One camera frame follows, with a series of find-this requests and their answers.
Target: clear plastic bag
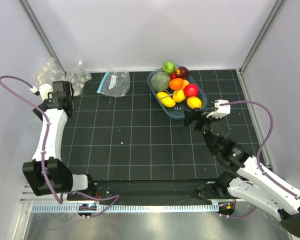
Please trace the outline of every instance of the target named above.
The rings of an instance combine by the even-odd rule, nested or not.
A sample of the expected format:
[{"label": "clear plastic bag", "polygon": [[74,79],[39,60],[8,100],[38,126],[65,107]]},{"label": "clear plastic bag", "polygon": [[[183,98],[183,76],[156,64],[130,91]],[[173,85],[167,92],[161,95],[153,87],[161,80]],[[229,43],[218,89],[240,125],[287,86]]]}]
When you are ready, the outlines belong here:
[{"label": "clear plastic bag", "polygon": [[79,96],[82,93],[82,89],[85,86],[86,81],[92,79],[91,74],[84,72],[84,65],[82,62],[79,62],[70,72],[66,73],[65,81],[70,82],[73,87],[74,96]]},{"label": "clear plastic bag", "polygon": [[56,63],[56,60],[51,57],[36,78],[39,81],[40,86],[42,84],[49,84],[52,86],[52,83],[55,81],[63,81],[65,75],[65,72]]},{"label": "clear plastic bag", "polygon": [[123,97],[127,94],[130,88],[130,74],[129,72],[115,72],[108,71],[96,91],[99,94],[111,97]]}]

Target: fruit basket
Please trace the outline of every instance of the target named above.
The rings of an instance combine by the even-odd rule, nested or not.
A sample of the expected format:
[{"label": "fruit basket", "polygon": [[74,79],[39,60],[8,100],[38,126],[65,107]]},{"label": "fruit basket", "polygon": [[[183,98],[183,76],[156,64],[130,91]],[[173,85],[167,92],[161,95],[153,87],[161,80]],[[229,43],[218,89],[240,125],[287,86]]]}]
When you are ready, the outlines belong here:
[{"label": "fruit basket", "polygon": [[[148,82],[148,85],[154,95],[154,97],[156,98],[156,100],[158,101],[158,103],[160,104],[160,106],[162,107],[162,109],[164,110],[164,112],[172,119],[174,120],[180,120],[180,119],[184,119],[185,118],[185,113],[184,111],[185,110],[192,110],[190,107],[188,107],[187,105],[187,101],[184,100],[182,102],[179,102],[179,103],[176,103],[174,107],[166,107],[164,106],[160,99],[157,97],[157,93],[156,91],[154,90],[154,88],[152,87],[151,85],[151,78],[154,74],[158,73],[158,72],[162,72],[163,69],[162,68],[159,68],[153,72],[151,72],[148,77],[147,77],[147,82]],[[201,106],[201,109],[204,109],[208,103],[208,99],[207,99],[207,96],[205,95],[204,91],[202,90],[202,87],[199,86],[196,81],[194,80],[194,78],[189,75],[187,78],[188,82],[190,84],[195,84],[198,86],[198,89],[199,89],[199,94],[196,96],[197,98],[199,98],[202,102],[202,106]]]}]

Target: white panel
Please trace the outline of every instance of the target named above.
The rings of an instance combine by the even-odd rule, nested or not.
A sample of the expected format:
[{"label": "white panel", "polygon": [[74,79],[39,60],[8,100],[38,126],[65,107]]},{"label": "white panel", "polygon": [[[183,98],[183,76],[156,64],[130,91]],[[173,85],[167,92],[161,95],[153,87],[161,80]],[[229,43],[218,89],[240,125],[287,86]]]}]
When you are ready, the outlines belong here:
[{"label": "white panel", "polygon": [[275,0],[29,0],[63,67],[239,68]]},{"label": "white panel", "polygon": [[[37,85],[36,73],[49,56],[16,0],[0,1],[0,76],[13,75]],[[28,99],[40,102],[23,83],[5,82]],[[31,107],[0,86],[0,240],[11,239],[25,178],[22,165],[32,159],[39,130],[31,131]]]},{"label": "white panel", "polygon": [[[300,189],[300,0],[288,0],[244,73],[251,97],[274,116],[268,142],[276,173]],[[269,118],[257,108],[264,136]]]}]

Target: dark red apple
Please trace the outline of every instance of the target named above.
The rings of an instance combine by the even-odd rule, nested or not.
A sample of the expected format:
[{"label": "dark red apple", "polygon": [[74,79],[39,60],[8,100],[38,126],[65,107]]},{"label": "dark red apple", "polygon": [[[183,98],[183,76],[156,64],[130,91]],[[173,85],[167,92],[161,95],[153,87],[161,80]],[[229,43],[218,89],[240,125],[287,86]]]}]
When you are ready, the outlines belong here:
[{"label": "dark red apple", "polygon": [[199,88],[196,84],[192,83],[185,86],[183,92],[187,98],[196,97],[199,94]]},{"label": "dark red apple", "polygon": [[171,73],[170,78],[171,80],[176,79],[177,78],[176,73],[175,72]]},{"label": "dark red apple", "polygon": [[185,66],[180,66],[175,70],[175,75],[177,78],[186,79],[189,74],[189,70]]}]

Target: blue basket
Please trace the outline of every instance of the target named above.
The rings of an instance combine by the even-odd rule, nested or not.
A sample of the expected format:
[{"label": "blue basket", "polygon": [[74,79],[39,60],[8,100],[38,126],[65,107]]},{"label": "blue basket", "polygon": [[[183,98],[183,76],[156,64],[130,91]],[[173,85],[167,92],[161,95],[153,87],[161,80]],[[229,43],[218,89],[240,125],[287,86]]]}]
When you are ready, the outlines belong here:
[{"label": "blue basket", "polygon": [[[184,100],[182,102],[179,102],[179,103],[176,103],[174,107],[165,107],[160,99],[157,97],[157,93],[156,91],[153,89],[153,87],[151,86],[151,78],[154,74],[156,74],[157,72],[163,72],[163,69],[160,68],[160,69],[157,69],[153,72],[151,72],[149,75],[148,75],[148,78],[147,78],[147,82],[148,82],[148,85],[154,95],[154,97],[156,98],[156,100],[158,101],[158,103],[160,104],[160,106],[162,107],[162,109],[164,110],[164,112],[172,119],[174,120],[180,120],[180,119],[184,119],[185,118],[185,110],[192,110],[190,107],[188,107],[187,105],[187,101]],[[204,109],[208,103],[208,98],[207,96],[205,95],[204,91],[201,89],[201,86],[199,86],[196,81],[194,80],[194,78],[189,75],[187,77],[187,80],[190,84],[195,84],[198,86],[199,88],[199,94],[197,95],[197,98],[199,98],[202,102],[202,107],[201,109]]]}]

